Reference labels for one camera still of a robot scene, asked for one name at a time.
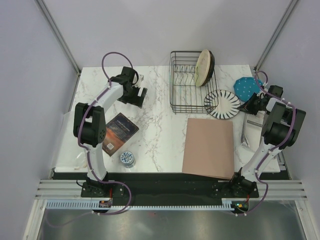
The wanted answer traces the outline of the white paper leaflet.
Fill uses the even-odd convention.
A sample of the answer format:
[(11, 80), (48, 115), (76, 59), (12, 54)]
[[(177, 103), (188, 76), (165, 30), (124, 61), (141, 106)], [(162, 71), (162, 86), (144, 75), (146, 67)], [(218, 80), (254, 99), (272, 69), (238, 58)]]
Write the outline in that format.
[(251, 125), (262, 128), (264, 123), (264, 117), (265, 117), (265, 112), (258, 111), (256, 115), (248, 114), (246, 121)]

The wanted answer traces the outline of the blue striped white plate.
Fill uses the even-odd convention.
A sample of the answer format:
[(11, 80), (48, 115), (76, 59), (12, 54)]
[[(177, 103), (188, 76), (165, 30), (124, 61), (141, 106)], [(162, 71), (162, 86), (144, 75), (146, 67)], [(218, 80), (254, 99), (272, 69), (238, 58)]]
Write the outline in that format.
[(233, 92), (218, 89), (206, 95), (203, 105), (206, 112), (212, 117), (228, 120), (240, 112), (241, 102)]

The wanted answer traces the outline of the blue patterned small cup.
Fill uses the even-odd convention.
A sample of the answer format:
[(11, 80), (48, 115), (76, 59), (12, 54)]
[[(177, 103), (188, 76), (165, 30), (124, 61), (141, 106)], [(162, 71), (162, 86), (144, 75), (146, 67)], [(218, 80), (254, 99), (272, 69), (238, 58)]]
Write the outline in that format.
[(120, 161), (126, 168), (132, 168), (136, 162), (133, 153), (130, 151), (124, 151), (120, 155)]

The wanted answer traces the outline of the teal polka dot plate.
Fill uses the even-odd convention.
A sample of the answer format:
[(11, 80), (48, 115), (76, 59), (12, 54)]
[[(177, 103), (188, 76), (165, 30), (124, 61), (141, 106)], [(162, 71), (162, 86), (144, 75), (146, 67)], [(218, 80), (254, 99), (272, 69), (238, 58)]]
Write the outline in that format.
[(234, 94), (241, 102), (248, 101), (254, 94), (258, 94), (261, 89), (253, 77), (241, 77), (233, 85)]

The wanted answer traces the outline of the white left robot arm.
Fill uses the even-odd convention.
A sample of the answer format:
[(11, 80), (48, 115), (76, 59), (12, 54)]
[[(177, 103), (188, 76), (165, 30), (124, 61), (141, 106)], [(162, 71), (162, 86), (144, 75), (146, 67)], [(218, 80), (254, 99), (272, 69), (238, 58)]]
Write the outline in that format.
[(73, 104), (73, 137), (99, 197), (110, 172), (230, 179), (254, 155), (241, 144), (245, 113), (232, 87), (247, 66), (218, 66), (205, 86), (168, 66), (86, 67)]

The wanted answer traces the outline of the clear plastic bag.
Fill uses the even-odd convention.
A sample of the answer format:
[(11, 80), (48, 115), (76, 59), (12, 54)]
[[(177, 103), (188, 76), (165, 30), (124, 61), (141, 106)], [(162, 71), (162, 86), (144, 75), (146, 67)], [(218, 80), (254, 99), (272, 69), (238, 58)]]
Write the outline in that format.
[(74, 111), (63, 115), (58, 143), (54, 152), (53, 167), (56, 172), (86, 172), (87, 159), (78, 139), (73, 134)]

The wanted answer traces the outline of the pink folder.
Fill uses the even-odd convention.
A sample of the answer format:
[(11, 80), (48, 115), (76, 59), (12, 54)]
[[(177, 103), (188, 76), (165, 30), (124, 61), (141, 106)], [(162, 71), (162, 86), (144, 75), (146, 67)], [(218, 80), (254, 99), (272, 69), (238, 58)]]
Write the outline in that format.
[(233, 122), (189, 118), (182, 172), (230, 180), (235, 171)]

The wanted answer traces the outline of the black wire dish rack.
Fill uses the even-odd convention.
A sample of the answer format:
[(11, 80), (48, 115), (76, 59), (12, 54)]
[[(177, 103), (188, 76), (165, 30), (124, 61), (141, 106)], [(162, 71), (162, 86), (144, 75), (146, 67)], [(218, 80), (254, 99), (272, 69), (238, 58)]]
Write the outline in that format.
[(218, 89), (215, 69), (210, 81), (195, 86), (195, 69), (200, 51), (175, 50), (169, 61), (169, 103), (174, 113), (206, 114), (204, 99)]

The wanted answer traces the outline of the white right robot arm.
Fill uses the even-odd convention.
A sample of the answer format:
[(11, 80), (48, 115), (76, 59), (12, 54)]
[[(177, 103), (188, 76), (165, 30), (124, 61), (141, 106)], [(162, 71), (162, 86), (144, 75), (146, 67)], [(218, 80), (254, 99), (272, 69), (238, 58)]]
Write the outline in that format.
[(261, 142), (250, 161), (240, 169), (240, 174), (250, 182), (256, 182), (269, 162), (286, 147), (297, 140), (306, 117), (304, 110), (295, 108), (282, 98), (283, 88), (271, 85), (263, 90), (263, 97), (257, 94), (238, 109), (246, 114), (266, 113), (261, 130)]

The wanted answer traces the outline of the dark sunset book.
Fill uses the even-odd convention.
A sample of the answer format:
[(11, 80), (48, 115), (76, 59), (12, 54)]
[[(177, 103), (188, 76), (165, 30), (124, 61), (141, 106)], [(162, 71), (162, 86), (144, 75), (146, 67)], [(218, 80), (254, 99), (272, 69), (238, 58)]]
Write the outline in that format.
[(119, 113), (106, 124), (102, 149), (111, 157), (138, 131), (137, 125), (124, 114)]

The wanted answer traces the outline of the cream plate with branch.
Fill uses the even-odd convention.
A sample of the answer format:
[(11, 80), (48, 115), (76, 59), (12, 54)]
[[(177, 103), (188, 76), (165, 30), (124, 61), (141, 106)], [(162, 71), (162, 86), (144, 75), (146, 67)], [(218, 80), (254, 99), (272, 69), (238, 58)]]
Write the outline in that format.
[(204, 86), (210, 78), (212, 66), (212, 54), (208, 49), (204, 49), (197, 60), (194, 72), (194, 83), (196, 87)]

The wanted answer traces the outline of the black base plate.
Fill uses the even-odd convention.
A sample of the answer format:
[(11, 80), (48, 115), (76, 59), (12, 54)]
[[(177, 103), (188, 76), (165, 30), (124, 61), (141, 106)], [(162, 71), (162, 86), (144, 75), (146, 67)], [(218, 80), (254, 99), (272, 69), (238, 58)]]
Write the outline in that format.
[(259, 197), (256, 182), (242, 177), (223, 180), (186, 173), (108, 173), (105, 183), (87, 179), (83, 198), (108, 198), (117, 203), (217, 203), (223, 198)]

